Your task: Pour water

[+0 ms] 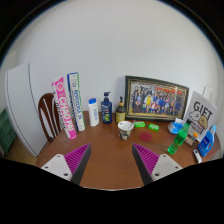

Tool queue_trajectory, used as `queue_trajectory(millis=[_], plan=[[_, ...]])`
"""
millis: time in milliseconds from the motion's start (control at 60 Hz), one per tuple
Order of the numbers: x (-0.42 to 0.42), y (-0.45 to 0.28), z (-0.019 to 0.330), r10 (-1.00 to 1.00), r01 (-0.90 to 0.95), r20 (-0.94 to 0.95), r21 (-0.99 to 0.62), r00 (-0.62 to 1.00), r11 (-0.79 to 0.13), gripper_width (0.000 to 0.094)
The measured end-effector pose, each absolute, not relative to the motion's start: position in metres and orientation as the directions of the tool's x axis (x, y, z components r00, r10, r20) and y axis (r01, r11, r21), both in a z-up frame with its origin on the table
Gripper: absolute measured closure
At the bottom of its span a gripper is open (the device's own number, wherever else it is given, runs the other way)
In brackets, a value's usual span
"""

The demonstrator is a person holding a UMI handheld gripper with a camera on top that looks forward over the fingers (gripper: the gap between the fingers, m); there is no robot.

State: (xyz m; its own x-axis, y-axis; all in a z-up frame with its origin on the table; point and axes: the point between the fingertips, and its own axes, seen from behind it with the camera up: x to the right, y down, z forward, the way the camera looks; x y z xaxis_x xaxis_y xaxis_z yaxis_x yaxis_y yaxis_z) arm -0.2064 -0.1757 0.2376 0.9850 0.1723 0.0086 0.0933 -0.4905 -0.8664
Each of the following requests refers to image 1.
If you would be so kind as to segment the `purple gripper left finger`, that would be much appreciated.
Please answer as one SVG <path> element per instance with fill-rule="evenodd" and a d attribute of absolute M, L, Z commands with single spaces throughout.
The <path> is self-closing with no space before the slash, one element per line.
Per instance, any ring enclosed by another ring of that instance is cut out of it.
<path fill-rule="evenodd" d="M 90 155 L 91 144 L 88 143 L 66 155 L 56 154 L 42 169 L 79 185 Z"/>

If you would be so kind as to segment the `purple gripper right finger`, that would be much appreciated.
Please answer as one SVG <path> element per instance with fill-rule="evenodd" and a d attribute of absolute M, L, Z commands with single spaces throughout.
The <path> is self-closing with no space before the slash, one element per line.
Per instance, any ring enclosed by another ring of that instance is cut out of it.
<path fill-rule="evenodd" d="M 136 143 L 132 145 L 132 154 L 144 185 L 182 169 L 182 167 L 167 154 L 158 155 Z"/>

